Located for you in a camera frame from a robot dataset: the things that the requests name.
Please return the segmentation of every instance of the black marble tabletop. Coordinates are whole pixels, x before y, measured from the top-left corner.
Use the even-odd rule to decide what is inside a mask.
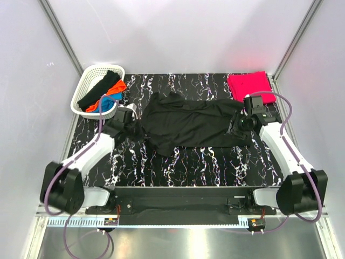
[[[128,74],[123,104],[135,103],[140,117],[150,95],[177,92],[187,100],[232,98],[229,74]],[[277,110],[275,104],[268,110]],[[97,132],[98,121],[79,117],[70,153],[74,154]],[[282,182],[281,170],[270,149],[252,133],[252,145],[229,148],[176,147],[169,158],[144,141],[122,145],[105,156],[84,179],[86,186],[265,186]]]

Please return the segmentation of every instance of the folded clothing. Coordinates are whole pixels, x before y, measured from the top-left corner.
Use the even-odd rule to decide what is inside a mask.
[[[242,109],[243,103],[231,99],[190,101],[173,92],[167,97],[153,93],[141,124],[147,143],[163,156],[171,156],[176,146],[249,146],[250,136],[239,139],[226,134],[232,116]]]
[[[251,74],[231,74],[227,78],[232,96],[236,101],[242,101],[247,94],[270,91],[272,92],[270,82],[267,80],[265,72],[256,72]],[[276,98],[272,94],[261,94],[264,104],[273,103]]]
[[[115,96],[116,94],[119,93],[120,95],[117,95],[113,98],[116,100],[121,100],[122,94],[120,92],[123,92],[126,88],[127,88],[126,84],[122,80],[119,80],[112,88],[110,88],[108,90],[106,95],[112,97],[112,95]],[[113,105],[114,105],[114,100],[112,100],[111,98],[104,97],[102,100],[102,112],[109,111],[113,107]],[[98,110],[98,112],[99,112],[98,106],[99,106],[99,100],[97,100],[95,104],[90,105],[90,107],[88,109],[86,109],[86,112],[96,112],[96,110]]]
[[[118,73],[108,70],[107,74],[101,79],[82,99],[78,105],[82,111],[86,111],[90,105],[98,101],[110,88],[112,88],[121,77]]]

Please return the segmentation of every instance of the black cloth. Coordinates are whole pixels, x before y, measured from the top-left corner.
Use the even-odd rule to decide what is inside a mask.
[[[188,101],[177,93],[168,97],[153,93],[142,114],[147,141],[158,154],[172,155],[176,146],[249,146],[251,138],[238,139],[227,133],[235,112],[243,103],[231,99]]]
[[[91,105],[94,105],[102,95],[106,94],[121,77],[118,73],[108,70],[107,74],[82,98],[78,105],[82,111],[86,111]]]

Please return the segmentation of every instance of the white laundry basket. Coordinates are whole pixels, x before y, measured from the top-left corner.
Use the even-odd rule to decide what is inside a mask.
[[[83,72],[71,101],[71,109],[74,113],[79,114],[86,119],[99,120],[99,113],[83,112],[79,108],[77,102],[81,98],[83,98],[95,86],[95,84],[97,84],[106,75],[108,70],[118,73],[122,80],[125,77],[125,70],[117,65],[97,64],[89,66]],[[115,115],[117,107],[118,102],[116,102],[109,111],[102,112],[102,118],[110,119],[111,117],[113,117]]]

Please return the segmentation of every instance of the red folded cloth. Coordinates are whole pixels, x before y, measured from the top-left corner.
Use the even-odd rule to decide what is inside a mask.
[[[232,96],[236,101],[242,101],[247,94],[270,91],[272,92],[270,82],[267,80],[265,72],[256,72],[252,74],[231,74],[227,78]],[[261,94],[264,104],[274,103],[276,98],[272,94]]]

